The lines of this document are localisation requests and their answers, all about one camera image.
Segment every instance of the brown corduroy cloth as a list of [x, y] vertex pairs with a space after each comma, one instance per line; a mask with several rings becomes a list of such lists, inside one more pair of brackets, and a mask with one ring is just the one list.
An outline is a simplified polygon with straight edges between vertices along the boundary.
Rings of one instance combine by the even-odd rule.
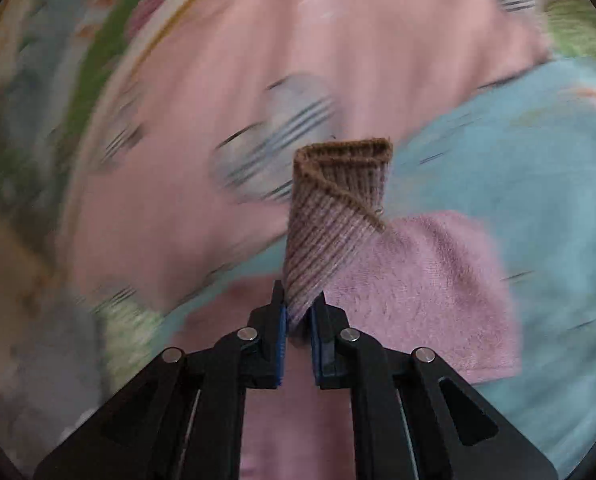
[[334, 273], [373, 235], [393, 147], [386, 139], [312, 144], [294, 155], [283, 285], [294, 330]]

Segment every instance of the light blue fabric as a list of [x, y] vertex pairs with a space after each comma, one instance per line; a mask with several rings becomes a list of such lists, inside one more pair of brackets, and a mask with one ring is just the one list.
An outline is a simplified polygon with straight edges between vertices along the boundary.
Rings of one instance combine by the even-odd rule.
[[[498, 241], [523, 371], [479, 390], [562, 478], [596, 439], [596, 70], [556, 60], [443, 116], [396, 150], [394, 218], [454, 209]], [[284, 240], [172, 313], [169, 336], [234, 279], [277, 272]]]

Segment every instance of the textured towel surface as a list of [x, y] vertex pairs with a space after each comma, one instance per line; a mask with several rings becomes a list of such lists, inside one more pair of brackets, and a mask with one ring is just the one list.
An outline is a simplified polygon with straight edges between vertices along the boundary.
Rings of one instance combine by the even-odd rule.
[[491, 239], [453, 211], [395, 219], [325, 287], [386, 348], [437, 351], [471, 383], [514, 375], [520, 330]]
[[384, 230], [377, 211], [392, 153], [385, 139], [312, 144], [296, 152], [283, 266], [291, 330], [332, 275]]

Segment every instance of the metal screw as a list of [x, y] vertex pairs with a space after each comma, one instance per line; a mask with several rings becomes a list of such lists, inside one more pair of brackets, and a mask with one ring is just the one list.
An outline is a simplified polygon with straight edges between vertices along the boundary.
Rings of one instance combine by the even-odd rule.
[[160, 354], [162, 360], [166, 363], [177, 363], [182, 357], [182, 350], [180, 348], [166, 348]]
[[257, 337], [258, 330], [252, 326], [246, 326], [245, 328], [238, 330], [238, 339], [242, 339], [243, 341], [254, 341]]
[[354, 341], [358, 341], [360, 338], [360, 332], [355, 328], [344, 328], [340, 331], [340, 337], [345, 341], [349, 341], [353, 343]]
[[430, 363], [436, 358], [436, 354], [431, 348], [419, 348], [416, 350], [416, 358], [424, 363]]

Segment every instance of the cloth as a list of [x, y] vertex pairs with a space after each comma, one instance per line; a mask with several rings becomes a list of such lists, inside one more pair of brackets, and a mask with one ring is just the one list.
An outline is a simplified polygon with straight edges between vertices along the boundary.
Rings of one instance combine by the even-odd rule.
[[283, 266], [291, 331], [332, 275], [384, 231], [377, 211], [392, 152], [385, 139], [312, 144], [296, 152]]
[[392, 219], [325, 286], [385, 348], [434, 349], [470, 383], [520, 371], [520, 327], [482, 226], [443, 211]]
[[104, 171], [125, 101], [99, 102], [110, 114], [80, 150], [60, 260], [90, 298], [128, 287], [171, 310], [286, 232], [288, 208], [224, 189], [212, 157], [265, 121], [269, 85], [310, 73], [340, 105], [336, 140], [397, 142], [548, 57], [534, 21], [497, 0], [194, 0], [133, 67], [129, 142]]

